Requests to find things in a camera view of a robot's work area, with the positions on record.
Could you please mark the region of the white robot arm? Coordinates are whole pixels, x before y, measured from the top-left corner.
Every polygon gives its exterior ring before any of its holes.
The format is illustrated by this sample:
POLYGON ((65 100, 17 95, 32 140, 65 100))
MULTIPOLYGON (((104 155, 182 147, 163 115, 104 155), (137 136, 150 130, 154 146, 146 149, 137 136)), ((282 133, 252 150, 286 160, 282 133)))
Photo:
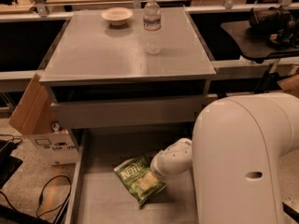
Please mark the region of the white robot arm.
POLYGON ((199 224, 284 224, 278 160, 299 148, 299 98, 231 96, 206 106, 150 164, 159 176, 192 169, 199 224))

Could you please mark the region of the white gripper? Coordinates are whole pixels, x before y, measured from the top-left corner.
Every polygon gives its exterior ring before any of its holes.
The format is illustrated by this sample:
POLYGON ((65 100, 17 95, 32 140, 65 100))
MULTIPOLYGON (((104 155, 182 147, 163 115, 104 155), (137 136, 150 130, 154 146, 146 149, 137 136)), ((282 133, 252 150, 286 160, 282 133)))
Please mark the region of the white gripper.
POLYGON ((160 150, 150 163, 151 172, 139 179, 139 187, 145 191, 158 181, 156 175, 178 175, 192 167, 192 140, 181 138, 174 144, 160 150))

